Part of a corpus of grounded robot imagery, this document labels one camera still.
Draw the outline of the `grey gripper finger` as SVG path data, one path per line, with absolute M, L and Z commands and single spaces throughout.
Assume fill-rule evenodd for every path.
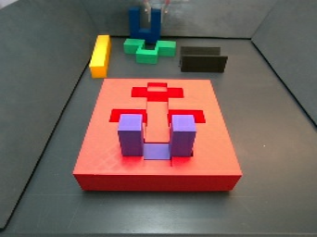
M 149 0 L 141 0 L 144 13 L 147 14 L 147 20 L 151 21 L 151 5 Z
M 164 0 L 164 3 L 162 5 L 160 11 L 163 14 L 167 14 L 168 12 L 168 6 L 170 6 L 171 0 Z

